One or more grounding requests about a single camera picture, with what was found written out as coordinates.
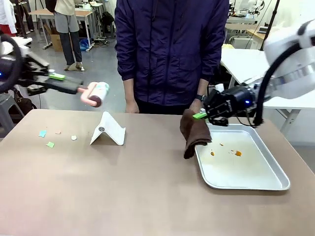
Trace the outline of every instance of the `baking tray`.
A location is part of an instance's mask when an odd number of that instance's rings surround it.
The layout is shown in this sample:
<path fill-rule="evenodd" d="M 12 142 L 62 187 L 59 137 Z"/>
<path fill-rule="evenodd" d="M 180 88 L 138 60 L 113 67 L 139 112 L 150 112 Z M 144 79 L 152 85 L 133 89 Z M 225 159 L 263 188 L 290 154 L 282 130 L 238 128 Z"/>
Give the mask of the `baking tray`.
<path fill-rule="evenodd" d="M 290 180 L 256 131 L 241 124 L 208 124 L 212 143 L 196 146 L 201 174 L 212 188 L 287 190 Z"/>

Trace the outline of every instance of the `wristwatch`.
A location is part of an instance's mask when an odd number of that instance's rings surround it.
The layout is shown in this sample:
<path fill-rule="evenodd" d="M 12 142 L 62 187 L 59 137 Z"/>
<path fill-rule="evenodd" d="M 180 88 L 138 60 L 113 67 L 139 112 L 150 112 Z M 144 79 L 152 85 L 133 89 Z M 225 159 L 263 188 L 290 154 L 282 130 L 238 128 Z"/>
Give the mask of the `wristwatch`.
<path fill-rule="evenodd" d="M 197 96 L 196 96 L 196 99 L 198 99 L 198 100 L 200 100 L 202 102 L 204 102 L 206 100 L 206 98 L 207 98 L 206 95 L 199 95 L 199 94 L 197 94 Z"/>

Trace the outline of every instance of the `jacket zipper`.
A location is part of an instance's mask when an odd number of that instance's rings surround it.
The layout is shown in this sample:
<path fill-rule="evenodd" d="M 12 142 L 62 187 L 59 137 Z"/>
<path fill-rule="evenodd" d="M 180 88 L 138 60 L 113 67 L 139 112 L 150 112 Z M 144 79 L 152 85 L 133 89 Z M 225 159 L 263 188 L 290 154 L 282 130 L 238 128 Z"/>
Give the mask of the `jacket zipper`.
<path fill-rule="evenodd" d="M 175 2 L 174 2 L 172 25 L 171 25 L 171 32 L 170 32 L 170 37 L 169 37 L 168 54 L 167 54 L 167 60 L 166 60 L 166 72 L 165 72 L 165 78 L 164 78 L 163 105 L 165 105 L 165 96 L 166 96 L 166 87 L 167 87 L 167 79 L 168 79 L 168 69 L 169 69 L 169 63 L 170 63 L 170 59 L 171 59 L 171 46 L 172 46 L 172 42 L 173 42 L 173 31 L 174 31 L 174 20 L 175 20 L 176 6 L 177 6 L 177 0 L 175 0 Z"/>

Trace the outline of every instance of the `gray stool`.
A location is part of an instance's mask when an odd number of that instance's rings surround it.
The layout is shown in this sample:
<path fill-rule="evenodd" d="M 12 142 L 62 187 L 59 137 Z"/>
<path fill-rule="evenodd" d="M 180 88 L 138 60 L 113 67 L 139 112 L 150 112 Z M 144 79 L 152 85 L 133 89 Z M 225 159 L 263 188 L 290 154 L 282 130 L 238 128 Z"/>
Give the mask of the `gray stool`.
<path fill-rule="evenodd" d="M 24 117 L 23 112 L 10 94 L 0 94 L 0 125 L 4 128 L 4 133 L 0 133 L 0 138 L 4 138 L 15 126 L 9 114 L 9 110 L 13 106 L 20 113 L 20 115 L 14 116 Z"/>

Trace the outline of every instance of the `person's right hand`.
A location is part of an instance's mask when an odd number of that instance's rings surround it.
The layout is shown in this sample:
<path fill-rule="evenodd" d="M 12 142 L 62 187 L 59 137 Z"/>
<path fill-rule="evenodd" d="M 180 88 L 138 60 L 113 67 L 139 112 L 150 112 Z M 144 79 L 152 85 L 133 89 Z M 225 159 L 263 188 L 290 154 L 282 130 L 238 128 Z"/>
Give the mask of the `person's right hand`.
<path fill-rule="evenodd" d="M 126 113 L 139 113 L 139 107 L 135 100 L 126 102 Z"/>

